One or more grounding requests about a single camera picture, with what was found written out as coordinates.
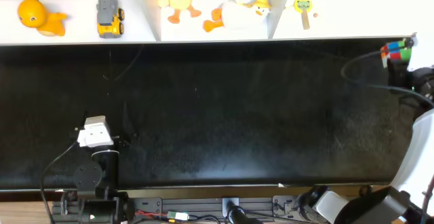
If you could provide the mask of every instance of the toy truck wheel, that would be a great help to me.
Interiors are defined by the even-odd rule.
[[[119,8],[119,20],[125,20],[125,12],[121,8]]]
[[[119,23],[119,34],[123,34],[123,24]]]

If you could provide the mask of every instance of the yellow hat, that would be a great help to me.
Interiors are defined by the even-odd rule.
[[[257,7],[265,7],[265,8],[271,8],[271,5],[269,4],[269,0],[256,0],[253,5]]]

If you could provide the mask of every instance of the white duck plush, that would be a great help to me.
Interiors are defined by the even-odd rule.
[[[256,0],[252,4],[227,1],[221,8],[212,11],[213,21],[206,20],[203,29],[209,33],[222,26],[229,29],[251,28],[262,23],[270,9],[268,0]]]

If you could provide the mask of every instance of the table surface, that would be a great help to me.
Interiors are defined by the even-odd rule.
[[[0,189],[38,189],[84,111],[113,132],[128,106],[140,141],[120,148],[122,189],[387,183],[411,138],[397,95],[340,77],[384,39],[0,48]],[[351,75],[386,83],[380,57]],[[45,179],[74,187],[76,147]]]

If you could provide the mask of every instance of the white connector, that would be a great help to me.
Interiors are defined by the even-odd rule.
[[[84,130],[80,130],[77,141],[80,147],[113,145],[106,117],[101,115],[86,118]]]

